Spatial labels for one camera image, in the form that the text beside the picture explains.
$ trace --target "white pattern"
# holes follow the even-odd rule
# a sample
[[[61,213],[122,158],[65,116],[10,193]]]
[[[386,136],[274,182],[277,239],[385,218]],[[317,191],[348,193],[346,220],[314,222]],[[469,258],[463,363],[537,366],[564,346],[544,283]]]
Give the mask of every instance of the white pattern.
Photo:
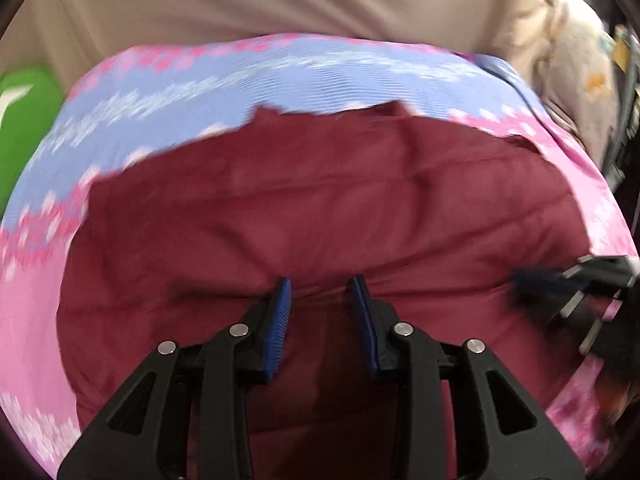
[[[148,157],[152,151],[153,150],[148,146],[140,146],[138,149],[129,153],[129,156],[124,161],[124,167],[128,168],[129,166],[132,166],[133,164],[135,164],[136,162],[139,162],[143,158]]]
[[[516,116],[516,112],[513,108],[511,108],[510,106],[507,105],[502,105],[502,111],[505,115],[509,116],[509,117],[515,117]]]
[[[80,178],[80,186],[86,187],[91,184],[92,180],[100,174],[98,166],[90,166]]]
[[[0,406],[15,433],[25,443],[34,442],[45,462],[59,464],[80,437],[80,430],[71,418],[59,424],[53,415],[40,410],[36,410],[35,416],[23,413],[17,397],[6,392],[0,396]]]
[[[482,117],[484,117],[488,121],[492,121],[494,123],[500,122],[498,120],[498,117],[496,117],[494,113],[490,112],[489,110],[486,110],[485,108],[480,108],[479,112],[480,112],[480,115],[482,115]]]
[[[364,104],[364,102],[362,101],[349,101],[347,104],[345,104],[342,109],[343,110],[362,110],[363,108],[366,108],[367,105]]]
[[[411,103],[404,103],[404,108],[412,115],[417,117],[425,117],[427,114],[424,113],[420,108],[416,105],[412,105]]]
[[[226,134],[231,129],[230,126],[227,126],[223,123],[213,123],[211,126],[207,126],[204,130],[202,130],[199,134],[196,135],[198,139],[202,139],[203,137],[216,137],[218,135]]]
[[[74,241],[74,236],[71,235],[69,239],[65,243],[65,254],[68,254],[69,249],[71,248],[71,242]]]
[[[593,217],[587,232],[591,241],[591,253],[607,254],[609,248],[609,223],[616,213],[616,205],[607,196],[601,197],[593,208]]]
[[[53,240],[53,237],[56,235],[56,231],[58,230],[58,226],[60,225],[60,220],[62,217],[60,215],[55,215],[49,227],[47,227],[47,233],[45,234],[45,240],[50,242]]]
[[[466,112],[463,112],[462,110],[458,110],[457,108],[450,108],[449,116],[456,118],[461,123],[464,123],[466,122],[468,114]]]
[[[201,81],[171,84],[161,91],[146,96],[141,96],[137,90],[124,96],[115,94],[109,99],[100,101],[93,110],[78,120],[69,118],[64,123],[56,122],[27,163],[26,169],[31,169],[45,153],[55,153],[66,145],[78,147],[100,124],[113,124],[124,119],[143,119],[176,102],[188,101],[217,89],[236,86],[266,70],[282,70],[291,67],[316,69],[349,63],[383,66],[395,74],[408,74],[420,79],[450,83],[459,82],[462,78],[492,77],[481,68],[467,62],[452,62],[434,67],[424,63],[376,56],[370,52],[348,50],[313,56],[285,56],[249,64],[224,77],[212,76]]]
[[[21,223],[28,214],[29,214],[29,206],[26,205],[22,208],[22,211],[20,211],[20,216],[18,217],[18,223]]]
[[[42,201],[42,212],[48,213],[56,203],[56,194],[53,191],[49,191]]]
[[[15,260],[11,260],[9,265],[6,266],[6,270],[4,271],[4,279],[10,282],[14,278],[15,269],[17,269],[18,264]]]
[[[2,94],[0,94],[0,128],[2,127],[2,120],[7,108],[25,97],[33,85],[17,86],[14,88],[7,88]]]
[[[536,131],[527,123],[520,123],[520,127],[529,137],[535,137],[537,135]]]
[[[29,236],[29,230],[25,229],[20,233],[20,238],[18,238],[18,247],[24,247],[27,243],[27,236]]]

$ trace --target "green pillow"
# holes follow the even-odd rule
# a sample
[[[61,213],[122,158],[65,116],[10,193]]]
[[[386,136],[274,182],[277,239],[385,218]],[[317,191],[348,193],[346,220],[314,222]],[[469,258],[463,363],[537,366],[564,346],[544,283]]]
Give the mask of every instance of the green pillow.
[[[64,94],[48,69],[21,70],[0,79],[0,218],[63,101]]]

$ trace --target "maroon quilted fabric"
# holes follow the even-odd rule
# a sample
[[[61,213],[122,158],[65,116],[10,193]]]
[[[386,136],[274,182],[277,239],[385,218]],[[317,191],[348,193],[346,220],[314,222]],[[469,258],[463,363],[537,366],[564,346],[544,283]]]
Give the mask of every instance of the maroon quilted fabric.
[[[94,184],[62,285],[63,365],[85,426],[158,342],[208,340],[288,276],[281,373],[248,396],[257,478],[382,479],[394,393],[364,371],[351,275],[434,338],[486,341],[546,406],[579,356],[545,339],[508,281],[588,249],[568,184],[524,139],[400,104],[261,108]]]

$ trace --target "beige cushion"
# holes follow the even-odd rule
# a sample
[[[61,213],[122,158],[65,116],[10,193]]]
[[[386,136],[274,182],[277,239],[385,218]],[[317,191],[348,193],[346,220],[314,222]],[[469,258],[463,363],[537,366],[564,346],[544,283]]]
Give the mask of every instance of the beige cushion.
[[[558,2],[547,33],[550,49],[534,67],[534,88],[554,121],[580,140],[600,168],[618,129],[618,91],[604,48],[609,37],[583,0]]]
[[[317,32],[484,52],[531,79],[552,0],[26,0],[0,40],[0,70],[48,62],[68,89],[136,44]]]

